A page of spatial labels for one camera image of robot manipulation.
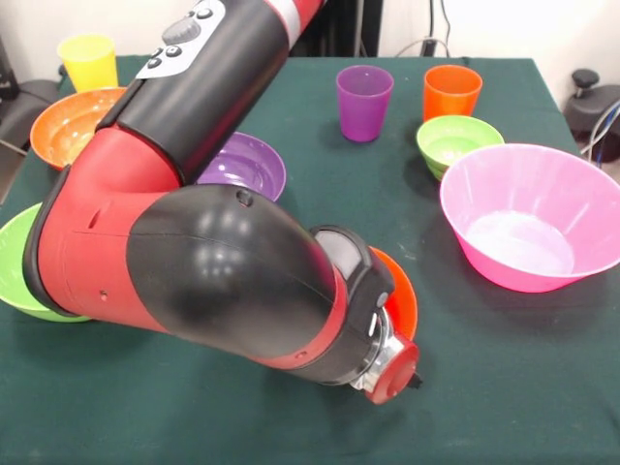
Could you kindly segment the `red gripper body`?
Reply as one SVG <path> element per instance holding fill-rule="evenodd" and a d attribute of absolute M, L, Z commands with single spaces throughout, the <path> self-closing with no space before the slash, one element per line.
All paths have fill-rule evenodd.
<path fill-rule="evenodd" d="M 362 389 L 374 404 L 398 395 L 414 377 L 419 349 L 412 341 L 387 341 L 362 375 Z"/>

